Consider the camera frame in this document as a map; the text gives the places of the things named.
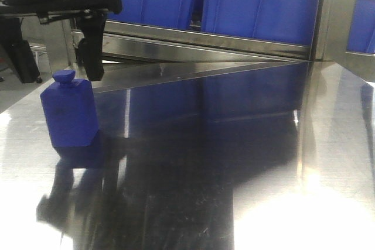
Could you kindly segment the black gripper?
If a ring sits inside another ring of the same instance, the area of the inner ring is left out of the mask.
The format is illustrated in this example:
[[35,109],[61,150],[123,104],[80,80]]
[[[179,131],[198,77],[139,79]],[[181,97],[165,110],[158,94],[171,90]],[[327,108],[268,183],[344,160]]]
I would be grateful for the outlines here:
[[83,38],[76,48],[76,59],[90,81],[101,81],[103,34],[107,13],[119,14],[121,0],[1,0],[1,46],[8,55],[8,66],[21,83],[34,83],[40,72],[29,42],[23,39],[20,17],[36,16],[41,24],[77,18]]

